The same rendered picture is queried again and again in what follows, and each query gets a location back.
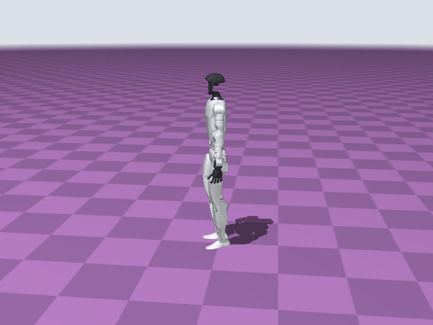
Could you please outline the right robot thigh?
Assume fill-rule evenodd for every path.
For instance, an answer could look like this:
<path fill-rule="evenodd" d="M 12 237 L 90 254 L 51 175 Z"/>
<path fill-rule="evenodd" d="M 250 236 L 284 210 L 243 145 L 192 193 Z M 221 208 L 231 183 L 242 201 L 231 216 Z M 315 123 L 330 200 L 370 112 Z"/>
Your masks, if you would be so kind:
<path fill-rule="evenodd" d="M 204 158 L 202 176 L 203 176 L 204 188 L 205 188 L 205 191 L 206 191 L 209 199 L 210 199 L 210 196 L 209 196 L 209 192 L 208 192 L 208 179 L 207 178 L 209 177 L 211 165 L 212 165 L 212 163 L 210 161 L 209 153 L 208 153 L 205 155 L 205 158 Z M 223 198 L 222 194 L 221 194 L 221 198 Z"/>

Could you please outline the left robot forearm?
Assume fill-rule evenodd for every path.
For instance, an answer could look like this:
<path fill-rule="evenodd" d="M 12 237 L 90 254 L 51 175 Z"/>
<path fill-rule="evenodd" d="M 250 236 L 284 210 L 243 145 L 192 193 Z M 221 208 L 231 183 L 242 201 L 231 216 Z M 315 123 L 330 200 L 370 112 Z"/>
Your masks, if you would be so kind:
<path fill-rule="evenodd" d="M 222 166 L 222 152 L 224 146 L 224 139 L 222 133 L 217 133 L 215 135 L 216 142 L 214 143 L 214 160 L 216 161 L 216 167 Z"/>

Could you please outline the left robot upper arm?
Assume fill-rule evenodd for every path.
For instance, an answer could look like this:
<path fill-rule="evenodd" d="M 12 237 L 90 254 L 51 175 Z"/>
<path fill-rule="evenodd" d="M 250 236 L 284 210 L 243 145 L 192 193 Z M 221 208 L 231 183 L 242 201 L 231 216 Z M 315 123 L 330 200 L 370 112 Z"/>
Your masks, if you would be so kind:
<path fill-rule="evenodd" d="M 225 107 L 222 103 L 215 103 L 213 106 L 213 114 L 214 114 L 214 125 L 216 127 L 216 131 L 212 134 L 212 139 L 215 140 L 215 135 L 217 133 L 222 133 L 224 137 L 224 115 L 225 115 Z"/>

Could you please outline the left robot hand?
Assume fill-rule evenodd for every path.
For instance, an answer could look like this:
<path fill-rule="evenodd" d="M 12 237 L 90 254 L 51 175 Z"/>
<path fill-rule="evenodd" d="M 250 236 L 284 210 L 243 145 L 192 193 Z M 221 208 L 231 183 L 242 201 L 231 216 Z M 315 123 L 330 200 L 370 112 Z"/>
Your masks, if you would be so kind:
<path fill-rule="evenodd" d="M 222 162 L 222 164 L 223 164 L 223 162 Z M 207 179 L 210 179 L 213 176 L 212 181 L 210 181 L 210 183 L 213 183 L 213 181 L 214 181 L 214 184 L 218 183 L 219 178 L 220 178 L 220 182 L 222 182 L 222 175 L 223 175 L 222 171 L 221 171 L 222 166 L 216 167 L 216 161 L 214 161 L 213 167 L 214 167 L 214 170 L 212 171 L 212 174 Z"/>

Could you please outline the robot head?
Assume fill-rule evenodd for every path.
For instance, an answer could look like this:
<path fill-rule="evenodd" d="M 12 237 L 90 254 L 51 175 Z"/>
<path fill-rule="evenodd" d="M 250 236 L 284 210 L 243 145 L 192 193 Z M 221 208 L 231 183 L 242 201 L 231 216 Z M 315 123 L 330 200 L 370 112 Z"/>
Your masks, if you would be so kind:
<path fill-rule="evenodd" d="M 218 86 L 219 83 L 224 83 L 225 79 L 223 77 L 223 75 L 219 74 L 219 73 L 212 73 L 209 74 L 208 76 L 205 77 L 205 79 L 208 81 L 208 94 L 212 95 L 212 99 L 211 100 L 215 100 L 213 99 L 213 97 L 218 97 L 217 100 L 223 100 L 223 98 L 221 97 L 220 93 L 218 91 L 213 91 L 213 85 L 214 86 Z"/>

